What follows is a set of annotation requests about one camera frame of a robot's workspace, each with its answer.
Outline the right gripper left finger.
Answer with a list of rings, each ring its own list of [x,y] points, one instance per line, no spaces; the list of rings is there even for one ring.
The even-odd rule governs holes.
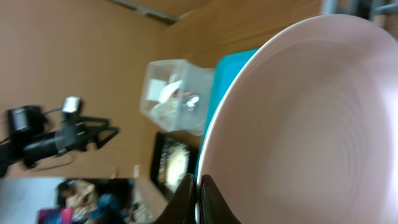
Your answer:
[[[197,182],[193,174],[186,174],[154,224],[196,224]]]

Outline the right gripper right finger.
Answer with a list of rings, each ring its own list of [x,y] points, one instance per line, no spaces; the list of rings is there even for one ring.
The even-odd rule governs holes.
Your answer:
[[[199,211],[201,224],[241,224],[208,174],[201,177]]]

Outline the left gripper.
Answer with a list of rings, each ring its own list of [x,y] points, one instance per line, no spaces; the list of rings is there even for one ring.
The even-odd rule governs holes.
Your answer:
[[[61,123],[60,129],[55,132],[57,155],[62,156],[70,151],[86,152],[87,144],[93,143],[96,149],[101,149],[112,138],[119,134],[119,128],[109,127],[109,119],[80,116],[81,123]],[[89,128],[89,137],[84,140],[86,127]]]

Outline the white rice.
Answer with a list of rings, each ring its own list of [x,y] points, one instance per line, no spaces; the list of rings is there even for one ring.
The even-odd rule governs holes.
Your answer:
[[[184,143],[167,143],[162,148],[157,180],[170,191],[178,188],[188,169],[190,152]]]

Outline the white napkin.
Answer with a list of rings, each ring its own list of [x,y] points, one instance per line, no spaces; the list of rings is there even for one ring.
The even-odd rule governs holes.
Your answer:
[[[160,93],[159,103],[151,109],[150,114],[156,118],[174,114],[177,110],[181,86],[181,80],[166,85]]]

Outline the red snack wrapper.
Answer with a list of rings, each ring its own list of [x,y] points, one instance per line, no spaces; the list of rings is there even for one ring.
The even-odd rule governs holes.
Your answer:
[[[196,94],[191,91],[180,92],[177,91],[175,93],[175,97],[180,101],[181,107],[186,108],[188,110],[193,110],[198,106],[198,102],[200,100],[199,94]]]

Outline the pink plate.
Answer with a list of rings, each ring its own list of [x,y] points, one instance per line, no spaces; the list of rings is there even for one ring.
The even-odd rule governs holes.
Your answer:
[[[343,14],[273,36],[221,100],[197,175],[241,223],[396,223],[395,38]]]

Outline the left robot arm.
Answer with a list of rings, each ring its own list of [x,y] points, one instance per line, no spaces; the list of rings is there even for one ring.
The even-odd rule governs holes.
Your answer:
[[[101,149],[119,134],[110,120],[82,116],[79,110],[62,111],[60,128],[47,129],[52,122],[39,106],[23,106],[6,111],[8,137],[1,141],[1,177],[9,166],[22,162],[27,169],[48,157],[59,157],[71,151],[87,151],[94,143]]]

